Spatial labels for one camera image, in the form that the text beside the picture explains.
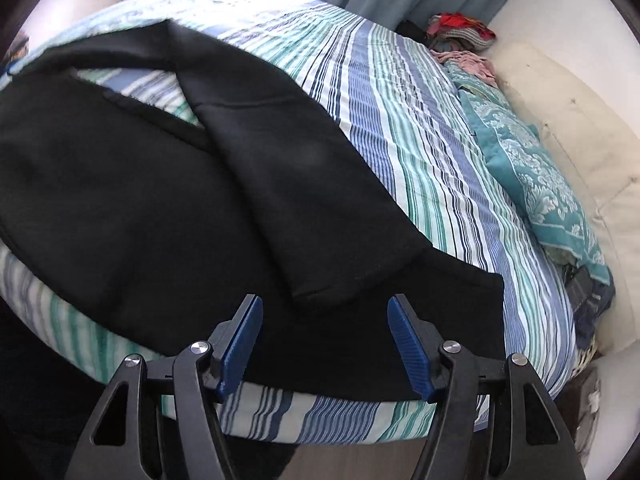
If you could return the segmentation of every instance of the silver screw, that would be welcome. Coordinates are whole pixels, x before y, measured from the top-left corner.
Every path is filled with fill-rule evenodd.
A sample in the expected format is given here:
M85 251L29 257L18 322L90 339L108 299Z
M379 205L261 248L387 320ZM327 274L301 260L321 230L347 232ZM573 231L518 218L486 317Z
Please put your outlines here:
M132 366L139 365L140 361L142 361L142 356L139 354L131 354L124 358L124 365L131 368Z
M196 341L191 345L191 353L193 354L204 354L207 350L209 350L209 343L206 341Z
M444 351L449 354L457 354L462 348L462 346L460 346L460 343L457 341L445 341L442 346L444 348Z
M527 356L524 354L514 354L511 356L511 360L513 361L514 364L518 366L524 366L529 362L529 360L527 359Z

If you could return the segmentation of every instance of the pink cloth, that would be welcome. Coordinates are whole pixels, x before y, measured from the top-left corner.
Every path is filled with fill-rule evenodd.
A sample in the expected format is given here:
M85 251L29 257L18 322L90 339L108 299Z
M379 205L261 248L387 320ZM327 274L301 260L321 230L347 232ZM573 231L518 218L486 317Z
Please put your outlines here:
M495 68L488 58L478 56L468 50L462 52L435 52L432 50L431 53L439 63L455 61L466 73L475 75L488 85L498 88L498 84L495 82Z

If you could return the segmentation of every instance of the tufted headboard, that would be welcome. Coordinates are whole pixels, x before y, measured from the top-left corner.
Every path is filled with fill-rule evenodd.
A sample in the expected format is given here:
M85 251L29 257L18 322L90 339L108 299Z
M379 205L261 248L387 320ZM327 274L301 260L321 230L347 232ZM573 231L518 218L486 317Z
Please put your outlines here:
M569 70L529 44L491 53L513 110L540 139L580 199L616 283L598 323L603 353L640 339L640 139Z

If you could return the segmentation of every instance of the blue gripper pad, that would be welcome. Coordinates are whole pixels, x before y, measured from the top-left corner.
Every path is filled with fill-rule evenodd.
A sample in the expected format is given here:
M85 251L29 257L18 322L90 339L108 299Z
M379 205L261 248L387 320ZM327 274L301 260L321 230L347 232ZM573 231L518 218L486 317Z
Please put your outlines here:
M431 364L416 333L417 327L414 326L418 325L420 320L411 306L409 309L410 311L405 309L398 298L392 297L386 306L386 321L402 357L411 388L422 396L422 400L431 402L436 393L431 383Z
M222 378L216 388L220 399L226 399L238 389L262 327L262 316L262 300L254 296L222 358Z

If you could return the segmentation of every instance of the striped cloth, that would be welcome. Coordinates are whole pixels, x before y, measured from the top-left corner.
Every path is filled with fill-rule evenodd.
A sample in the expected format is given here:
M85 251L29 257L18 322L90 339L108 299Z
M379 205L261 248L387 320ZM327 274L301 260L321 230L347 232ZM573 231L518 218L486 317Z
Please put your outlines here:
M488 173L456 89L425 47L317 0L127 0L49 45L169 18L289 73L334 117L434 247L499 272L507 354L525 353L558 393L577 355L562 282ZM172 73L113 68L79 75L199 124ZM57 297L2 244L0 274L0 294L14 312L91 377L107 382L130 352L156 356ZM164 408L172 412L171 399ZM425 436L433 410L419 401L354 402L243 383L219 414L223 431L235 436L352 444ZM488 401L479 399L478 427L487 412Z

